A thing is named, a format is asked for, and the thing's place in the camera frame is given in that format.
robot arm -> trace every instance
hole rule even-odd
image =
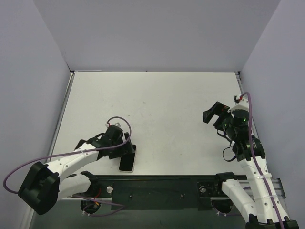
[[[124,136],[128,139],[129,134],[125,133]],[[116,125],[110,125],[106,133],[97,135],[88,141],[81,140],[75,150],[82,152],[96,148],[97,151],[65,156],[46,164],[35,163],[26,175],[18,196],[39,215],[42,215],[62,198],[76,193],[90,192],[95,185],[98,185],[94,176],[87,171],[80,174],[73,173],[104,156],[113,159],[125,154],[134,154],[130,140],[120,147],[113,147],[123,143],[122,137],[123,131]]]
[[[216,102],[211,109],[203,113],[203,122],[209,123],[214,115],[219,116],[213,126],[217,133],[223,131],[223,135],[218,135],[233,145],[232,150],[247,176],[254,201],[246,194],[233,173],[218,174],[220,191],[236,205],[248,229],[277,229],[283,228],[282,226],[285,229],[298,229],[297,222],[289,219],[275,193],[264,149],[259,139],[254,136],[251,138],[256,160],[252,156],[248,135],[249,101],[236,96],[235,102],[233,108]]]

smartphone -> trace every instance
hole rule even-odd
[[[133,145],[134,154],[125,154],[121,156],[119,170],[121,172],[132,173],[136,154],[136,146]]]

bolt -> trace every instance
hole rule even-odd
[[[201,193],[205,193],[206,192],[206,188],[204,186],[200,186],[199,188]]]
[[[113,187],[108,186],[108,187],[107,187],[107,189],[106,189],[106,191],[107,191],[108,193],[112,193],[112,191],[113,191]]]

white wall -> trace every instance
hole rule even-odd
[[[280,0],[34,0],[72,70],[240,71]]]
[[[47,155],[70,72],[32,0],[0,3],[0,180]],[[19,189],[27,167],[8,185]],[[19,228],[26,204],[0,188],[0,228]]]
[[[282,0],[241,77],[274,177],[280,177],[292,218],[304,228],[305,1]]]

cable tie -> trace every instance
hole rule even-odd
[[[277,194],[275,194],[275,195],[271,195],[271,196],[265,196],[265,197],[259,197],[259,198],[255,198],[254,200],[259,200],[259,199],[269,199],[269,198],[276,198],[276,197],[278,197],[277,196]]]
[[[83,150],[81,150],[81,149],[77,149],[76,151],[79,151],[79,152],[81,152],[81,153],[84,153],[84,151],[83,151]]]
[[[272,174],[271,173],[267,173],[265,175],[259,175],[256,177],[249,177],[247,178],[248,180],[260,180],[260,179],[264,179],[264,178],[272,178]]]

